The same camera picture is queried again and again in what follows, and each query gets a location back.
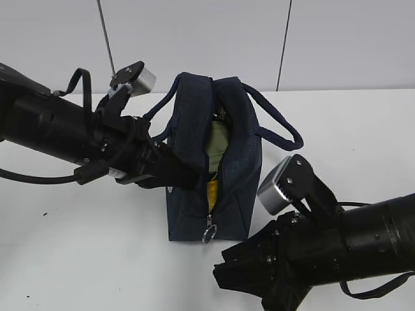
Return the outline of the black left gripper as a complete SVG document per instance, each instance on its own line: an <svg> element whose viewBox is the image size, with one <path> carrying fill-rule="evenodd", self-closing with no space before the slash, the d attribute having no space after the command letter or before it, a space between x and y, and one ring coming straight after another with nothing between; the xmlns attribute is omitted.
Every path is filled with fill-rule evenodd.
<svg viewBox="0 0 415 311"><path fill-rule="evenodd" d="M99 115L94 127L99 154L93 161L93 179L114 174L123 185L193 190L200 174L165 143L151 139L149 126L141 117Z"/></svg>

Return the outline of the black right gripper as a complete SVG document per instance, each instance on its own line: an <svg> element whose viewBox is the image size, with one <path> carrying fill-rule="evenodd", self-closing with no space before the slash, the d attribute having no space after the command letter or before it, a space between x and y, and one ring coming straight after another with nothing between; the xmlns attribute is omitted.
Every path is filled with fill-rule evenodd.
<svg viewBox="0 0 415 311"><path fill-rule="evenodd" d="M213 276L223 290L254 295L264 310L297 310L323 277L334 273L347 247L344 211L329 219L287 212L222 252Z"/></svg>

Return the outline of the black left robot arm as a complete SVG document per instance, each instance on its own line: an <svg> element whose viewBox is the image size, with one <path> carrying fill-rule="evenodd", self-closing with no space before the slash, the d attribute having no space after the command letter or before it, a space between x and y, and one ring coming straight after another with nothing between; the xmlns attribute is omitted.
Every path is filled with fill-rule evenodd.
<svg viewBox="0 0 415 311"><path fill-rule="evenodd" d="M38 185L85 185L104 176L117 183L194 188L198 173L149 135L150 119L122 112L130 98L151 92L156 78L136 62L112 77L110 90L92 105L91 76L77 69L64 91L51 91L15 69L1 66L1 140L74 163L63 177L1 171L1 177Z"/></svg>

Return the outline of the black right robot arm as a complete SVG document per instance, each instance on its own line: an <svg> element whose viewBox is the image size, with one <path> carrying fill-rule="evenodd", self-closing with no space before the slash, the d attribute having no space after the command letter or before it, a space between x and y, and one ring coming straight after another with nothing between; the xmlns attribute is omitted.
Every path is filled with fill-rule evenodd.
<svg viewBox="0 0 415 311"><path fill-rule="evenodd" d="M265 310L297 310L316 286L382 275L392 280L352 294L378 299L414 275L414 196L363 205L345 203L334 227L319 229L290 211L222 252L213 276L219 288L261 299Z"/></svg>

